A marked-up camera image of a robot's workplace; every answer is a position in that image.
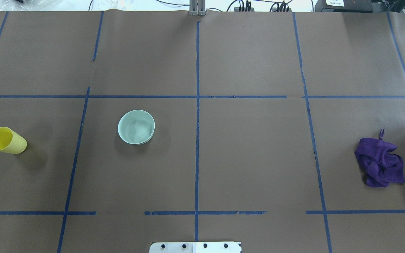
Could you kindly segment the black device with label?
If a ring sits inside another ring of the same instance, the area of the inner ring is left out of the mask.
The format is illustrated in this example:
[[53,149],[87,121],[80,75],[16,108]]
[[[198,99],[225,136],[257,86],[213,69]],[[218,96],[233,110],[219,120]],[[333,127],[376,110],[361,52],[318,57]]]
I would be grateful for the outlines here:
[[315,12],[373,13],[371,0],[318,0]]

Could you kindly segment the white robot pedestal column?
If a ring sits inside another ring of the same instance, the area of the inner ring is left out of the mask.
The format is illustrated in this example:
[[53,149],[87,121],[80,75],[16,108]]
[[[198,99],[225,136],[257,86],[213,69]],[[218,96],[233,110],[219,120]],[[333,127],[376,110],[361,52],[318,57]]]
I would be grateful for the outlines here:
[[157,242],[149,248],[150,253],[241,253],[241,242]]

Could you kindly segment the mint green bowl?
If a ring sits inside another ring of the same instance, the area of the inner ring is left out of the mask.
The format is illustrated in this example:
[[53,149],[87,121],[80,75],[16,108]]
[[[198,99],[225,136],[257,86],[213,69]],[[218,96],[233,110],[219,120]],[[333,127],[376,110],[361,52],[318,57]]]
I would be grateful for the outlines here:
[[150,113],[144,110],[132,110],[121,117],[117,131],[124,142],[132,145],[142,145],[153,137],[155,120]]

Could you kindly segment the yellow plastic cup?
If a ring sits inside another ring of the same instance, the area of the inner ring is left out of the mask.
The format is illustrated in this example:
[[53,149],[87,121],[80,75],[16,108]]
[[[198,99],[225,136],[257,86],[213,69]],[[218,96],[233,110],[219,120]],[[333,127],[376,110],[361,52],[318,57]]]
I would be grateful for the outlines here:
[[27,148],[27,141],[7,127],[0,127],[0,152],[20,154]]

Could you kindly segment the aluminium frame post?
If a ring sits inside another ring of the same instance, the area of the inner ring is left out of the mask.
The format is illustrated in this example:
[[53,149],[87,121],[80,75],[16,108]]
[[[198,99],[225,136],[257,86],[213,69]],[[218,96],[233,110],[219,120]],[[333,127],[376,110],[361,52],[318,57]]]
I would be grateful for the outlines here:
[[190,16],[205,16],[207,14],[206,0],[190,0],[189,15]]

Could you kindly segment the purple cloth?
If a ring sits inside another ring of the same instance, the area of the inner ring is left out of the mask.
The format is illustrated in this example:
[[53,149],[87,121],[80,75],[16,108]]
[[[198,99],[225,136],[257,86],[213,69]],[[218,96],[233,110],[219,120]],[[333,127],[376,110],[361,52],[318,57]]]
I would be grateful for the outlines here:
[[391,183],[405,183],[403,158],[393,151],[397,146],[384,141],[385,130],[380,129],[378,138],[360,139],[355,157],[363,173],[363,182],[368,187],[383,188]]

